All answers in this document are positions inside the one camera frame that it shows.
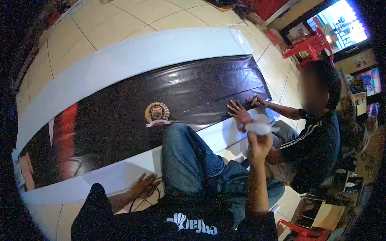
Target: knee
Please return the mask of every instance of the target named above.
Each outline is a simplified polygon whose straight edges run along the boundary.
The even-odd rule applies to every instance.
[[[273,124],[273,127],[280,127],[280,128],[282,128],[282,127],[286,127],[286,126],[288,126],[288,124],[285,123],[282,120],[275,121],[275,123]]]
[[[175,123],[166,129],[164,141],[170,138],[176,139],[176,137],[180,136],[182,133],[187,133],[189,129],[191,128],[184,123]]]
[[[269,203],[275,204],[283,195],[286,188],[282,182],[272,179],[268,186]]]

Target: black t-shirt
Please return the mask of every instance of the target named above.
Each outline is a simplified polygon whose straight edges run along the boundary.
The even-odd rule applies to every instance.
[[[100,184],[91,187],[71,227],[71,240],[277,240],[274,214],[245,218],[237,230],[222,228],[222,213],[200,203],[169,202],[114,215]]]
[[[329,111],[315,118],[299,109],[306,120],[299,137],[280,146],[284,161],[296,173],[291,187],[298,193],[312,192],[334,168],[340,150],[338,118]]]

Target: jeans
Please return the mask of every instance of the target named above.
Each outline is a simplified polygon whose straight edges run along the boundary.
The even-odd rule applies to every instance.
[[[218,199],[233,215],[232,228],[245,218],[245,192],[249,171],[236,161],[225,165],[221,156],[185,124],[171,125],[163,138],[162,171],[165,195],[176,199]],[[284,185],[267,178],[269,206],[284,194]]]
[[[272,125],[272,127],[279,127],[280,129],[274,134],[273,146],[279,148],[280,145],[287,143],[299,136],[299,133],[284,121],[278,120]]]
[[[280,145],[296,139],[299,136],[298,132],[284,121],[276,121],[272,126],[280,128],[278,131],[273,132],[273,146],[275,148],[280,148]],[[296,169],[292,165],[268,164],[268,166],[276,180],[279,180],[288,186],[291,185],[291,182],[296,175]]]

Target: television screen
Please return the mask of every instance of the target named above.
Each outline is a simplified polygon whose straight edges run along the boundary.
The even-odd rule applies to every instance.
[[[355,76],[355,78],[363,81],[367,96],[374,95],[381,92],[381,79],[379,76],[379,69],[374,68]]]
[[[377,117],[378,116],[378,110],[379,110],[379,103],[372,103],[370,105],[367,105],[367,114],[368,116]]]

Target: emblem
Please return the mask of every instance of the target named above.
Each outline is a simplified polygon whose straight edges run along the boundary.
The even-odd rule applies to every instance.
[[[171,121],[168,121],[169,115],[169,108],[164,103],[151,103],[145,110],[145,118],[149,122],[146,127],[171,124]]]

